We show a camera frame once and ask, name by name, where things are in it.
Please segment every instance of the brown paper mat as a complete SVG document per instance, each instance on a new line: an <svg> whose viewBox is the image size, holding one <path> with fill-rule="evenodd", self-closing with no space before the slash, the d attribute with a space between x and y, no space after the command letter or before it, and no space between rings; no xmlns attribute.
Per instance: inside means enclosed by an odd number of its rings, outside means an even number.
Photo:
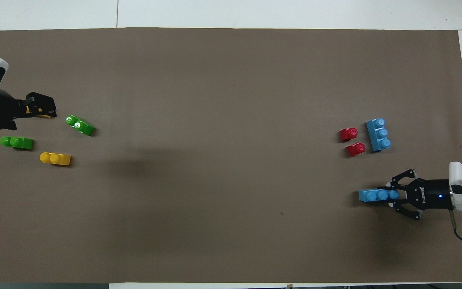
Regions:
<svg viewBox="0 0 462 289"><path fill-rule="evenodd" d="M462 162L456 31L0 31L0 57L3 89L59 114L0 131L35 139L0 145L0 281L462 281L447 211L417 222L355 192ZM377 117L392 148L374 154Z"/></svg>

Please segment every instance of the red building block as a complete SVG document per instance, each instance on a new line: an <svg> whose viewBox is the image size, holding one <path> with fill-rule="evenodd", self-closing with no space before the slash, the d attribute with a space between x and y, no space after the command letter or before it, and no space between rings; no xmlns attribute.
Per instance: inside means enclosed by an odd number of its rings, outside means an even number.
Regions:
<svg viewBox="0 0 462 289"><path fill-rule="evenodd" d="M349 141L358 136L358 130L356 128L345 128L340 131L340 135L342 141Z"/></svg>
<svg viewBox="0 0 462 289"><path fill-rule="evenodd" d="M351 156L357 156L365 151L365 145L361 142L354 143L352 146L348 146L347 150Z"/></svg>

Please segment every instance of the yellow building block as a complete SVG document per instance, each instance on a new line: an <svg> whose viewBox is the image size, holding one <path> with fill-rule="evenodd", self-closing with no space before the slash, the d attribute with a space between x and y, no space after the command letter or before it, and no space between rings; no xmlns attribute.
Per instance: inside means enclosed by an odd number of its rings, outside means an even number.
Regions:
<svg viewBox="0 0 462 289"><path fill-rule="evenodd" d="M43 152L40 154L40 161L53 165L68 166L70 165L70 155Z"/></svg>

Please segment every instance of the green block lying on side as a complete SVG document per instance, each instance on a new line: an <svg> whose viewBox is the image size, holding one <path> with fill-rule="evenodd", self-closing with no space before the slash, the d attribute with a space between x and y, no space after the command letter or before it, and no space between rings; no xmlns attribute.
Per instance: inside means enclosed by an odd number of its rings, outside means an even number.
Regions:
<svg viewBox="0 0 462 289"><path fill-rule="evenodd" d="M68 116L65 119L65 123L69 124L70 126L75 128L77 131L79 131L80 133L85 134L85 135L90 135L94 131L93 126L91 126L90 124L80 120L78 117L76 117L74 115Z"/></svg>
<svg viewBox="0 0 462 289"><path fill-rule="evenodd" d="M25 137L9 137L4 136L0 139L0 143L6 147L13 147L16 149L31 150L33 148L33 139Z"/></svg>

